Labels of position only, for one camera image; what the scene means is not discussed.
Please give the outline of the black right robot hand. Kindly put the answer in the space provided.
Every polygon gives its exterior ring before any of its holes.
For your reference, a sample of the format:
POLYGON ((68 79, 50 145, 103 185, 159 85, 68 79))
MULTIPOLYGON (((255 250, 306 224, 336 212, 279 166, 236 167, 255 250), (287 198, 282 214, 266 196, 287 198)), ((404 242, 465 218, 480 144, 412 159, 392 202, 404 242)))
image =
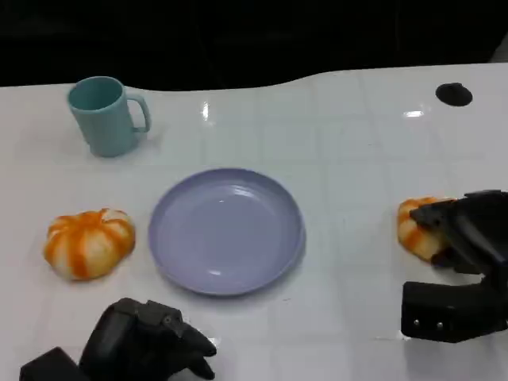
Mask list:
POLYGON ((401 331, 407 337, 457 343, 507 328, 507 193, 462 198, 409 198, 398 208, 398 241, 438 269, 481 275, 451 286, 406 282, 401 331))

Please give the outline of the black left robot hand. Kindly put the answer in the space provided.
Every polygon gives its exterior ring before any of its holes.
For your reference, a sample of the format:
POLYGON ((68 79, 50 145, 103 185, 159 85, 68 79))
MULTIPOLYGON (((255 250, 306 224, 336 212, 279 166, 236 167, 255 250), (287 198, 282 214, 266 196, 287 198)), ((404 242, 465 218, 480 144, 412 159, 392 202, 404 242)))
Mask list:
POLYGON ((122 298, 98 319, 79 369, 91 380, 168 380, 186 369, 213 380, 206 359, 216 354, 215 345, 186 323, 180 310, 122 298))

